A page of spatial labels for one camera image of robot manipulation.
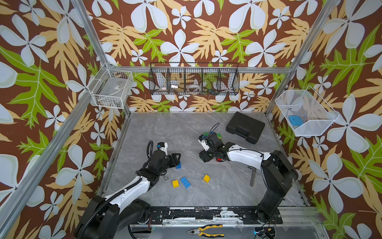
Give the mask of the blue object in basket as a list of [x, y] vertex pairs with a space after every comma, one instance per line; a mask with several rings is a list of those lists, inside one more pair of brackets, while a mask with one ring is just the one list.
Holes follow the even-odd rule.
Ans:
[[289, 116], [288, 119], [293, 126], [302, 126], [304, 124], [304, 120], [300, 116]]

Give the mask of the yellow square brick left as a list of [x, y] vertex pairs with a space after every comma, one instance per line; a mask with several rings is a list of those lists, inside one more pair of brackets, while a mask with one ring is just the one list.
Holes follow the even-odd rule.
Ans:
[[179, 187], [179, 181], [178, 180], [173, 180], [172, 181], [172, 185], [173, 185], [174, 188]]

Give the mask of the black plastic tool case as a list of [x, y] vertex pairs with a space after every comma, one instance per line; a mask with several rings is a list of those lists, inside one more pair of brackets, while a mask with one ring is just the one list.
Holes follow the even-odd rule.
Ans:
[[256, 144], [264, 127], [264, 122], [236, 112], [226, 126], [226, 131], [244, 138], [249, 143]]

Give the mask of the grey metal file tool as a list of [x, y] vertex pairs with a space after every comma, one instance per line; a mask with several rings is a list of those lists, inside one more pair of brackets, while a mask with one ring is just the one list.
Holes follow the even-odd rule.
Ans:
[[257, 169], [253, 166], [248, 166], [248, 168], [252, 170], [251, 179], [250, 179], [250, 186], [253, 187], [255, 184], [255, 181], [256, 181]]

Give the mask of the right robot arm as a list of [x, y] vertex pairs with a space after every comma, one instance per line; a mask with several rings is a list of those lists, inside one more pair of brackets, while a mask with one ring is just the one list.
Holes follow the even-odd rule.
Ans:
[[298, 173], [285, 155], [278, 150], [260, 152], [244, 148], [232, 142], [224, 144], [215, 132], [200, 135], [198, 142], [204, 150], [199, 153], [205, 163], [219, 161], [239, 162], [252, 170], [259, 170], [267, 191], [256, 207], [255, 218], [261, 223], [272, 220], [278, 206], [297, 181]]

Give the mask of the small electronics board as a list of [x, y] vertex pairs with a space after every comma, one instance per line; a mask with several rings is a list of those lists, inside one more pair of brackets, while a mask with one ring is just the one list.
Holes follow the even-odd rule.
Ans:
[[254, 239], [274, 239], [276, 237], [276, 229], [269, 227], [256, 231]]

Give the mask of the yellow square brick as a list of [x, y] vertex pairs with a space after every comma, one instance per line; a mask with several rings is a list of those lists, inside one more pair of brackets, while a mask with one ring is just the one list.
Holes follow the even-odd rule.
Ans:
[[210, 177], [206, 174], [206, 175], [203, 177], [203, 180], [204, 180], [204, 182], [209, 183], [209, 181], [210, 181]]
[[178, 180], [173, 180], [172, 181], [172, 185], [173, 185], [174, 188], [179, 187], [179, 181]]

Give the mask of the yellow square brick middle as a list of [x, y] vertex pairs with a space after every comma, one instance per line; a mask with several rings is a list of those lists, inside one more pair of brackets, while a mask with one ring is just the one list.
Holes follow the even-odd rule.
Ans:
[[204, 182], [209, 183], [209, 181], [210, 181], [210, 177], [206, 174], [206, 175], [203, 177], [203, 180], [204, 180]]

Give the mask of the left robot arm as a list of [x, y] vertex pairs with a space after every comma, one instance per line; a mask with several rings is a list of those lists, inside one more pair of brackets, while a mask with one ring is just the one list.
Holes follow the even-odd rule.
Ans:
[[139, 197], [156, 185], [167, 170], [179, 165], [180, 153], [167, 153], [167, 143], [149, 141], [147, 161], [127, 185], [106, 197], [96, 196], [87, 206], [74, 236], [77, 239], [112, 239], [122, 228], [149, 219], [150, 205]]

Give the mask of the light blue long brick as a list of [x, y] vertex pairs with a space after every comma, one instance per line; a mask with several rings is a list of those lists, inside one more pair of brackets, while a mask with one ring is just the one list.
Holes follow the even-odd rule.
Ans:
[[191, 183], [188, 181], [188, 179], [186, 177], [182, 177], [180, 179], [181, 183], [184, 185], [184, 187], [186, 189], [190, 188], [191, 187]]

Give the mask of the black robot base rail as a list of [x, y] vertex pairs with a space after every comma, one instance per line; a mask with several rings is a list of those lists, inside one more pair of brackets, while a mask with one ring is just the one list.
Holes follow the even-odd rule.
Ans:
[[234, 220], [244, 225], [270, 223], [281, 225], [278, 209], [271, 216], [262, 214], [256, 206], [233, 207], [150, 207], [138, 219], [139, 223], [161, 225], [165, 220], [190, 219], [192, 221]]

